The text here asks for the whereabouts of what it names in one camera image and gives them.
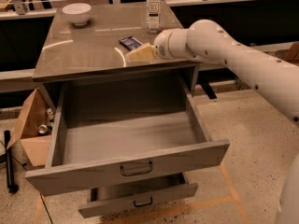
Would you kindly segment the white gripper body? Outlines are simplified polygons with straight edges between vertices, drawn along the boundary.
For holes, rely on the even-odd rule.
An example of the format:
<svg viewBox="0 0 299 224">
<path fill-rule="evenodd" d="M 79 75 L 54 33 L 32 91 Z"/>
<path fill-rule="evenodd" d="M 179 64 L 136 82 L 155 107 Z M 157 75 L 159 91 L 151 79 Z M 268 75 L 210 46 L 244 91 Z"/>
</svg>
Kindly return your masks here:
<svg viewBox="0 0 299 224">
<path fill-rule="evenodd" d="M 157 55 L 167 60 L 185 58 L 186 38 L 186 29 L 163 30 L 154 39 Z"/>
</svg>

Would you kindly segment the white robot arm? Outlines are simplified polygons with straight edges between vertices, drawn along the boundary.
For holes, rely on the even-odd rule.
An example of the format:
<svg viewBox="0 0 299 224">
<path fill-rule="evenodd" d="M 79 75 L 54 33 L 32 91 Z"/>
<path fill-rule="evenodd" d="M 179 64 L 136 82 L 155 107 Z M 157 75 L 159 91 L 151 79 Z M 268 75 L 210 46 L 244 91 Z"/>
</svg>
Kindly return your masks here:
<svg viewBox="0 0 299 224">
<path fill-rule="evenodd" d="M 299 66 L 237 42 L 214 21 L 164 30 L 126 54 L 130 62 L 156 58 L 222 64 L 299 126 Z"/>
</svg>

